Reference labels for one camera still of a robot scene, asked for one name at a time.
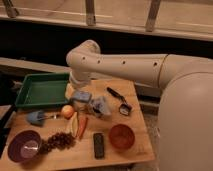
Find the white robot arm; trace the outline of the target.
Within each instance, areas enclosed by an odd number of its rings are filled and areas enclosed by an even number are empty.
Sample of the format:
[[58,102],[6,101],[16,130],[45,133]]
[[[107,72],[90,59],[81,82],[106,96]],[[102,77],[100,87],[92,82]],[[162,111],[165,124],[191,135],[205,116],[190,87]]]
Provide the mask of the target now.
[[92,72],[162,90],[158,110],[158,170],[213,171],[213,59],[173,54],[104,55],[87,40],[66,56],[70,81]]

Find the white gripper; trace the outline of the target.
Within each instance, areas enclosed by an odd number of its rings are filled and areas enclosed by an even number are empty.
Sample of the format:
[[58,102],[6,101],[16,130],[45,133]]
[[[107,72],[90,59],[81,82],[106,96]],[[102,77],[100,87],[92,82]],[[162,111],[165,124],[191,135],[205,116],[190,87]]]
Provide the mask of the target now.
[[65,97],[70,99],[74,89],[83,88],[91,83],[91,74],[88,72],[71,71],[69,76],[70,83],[66,86]]

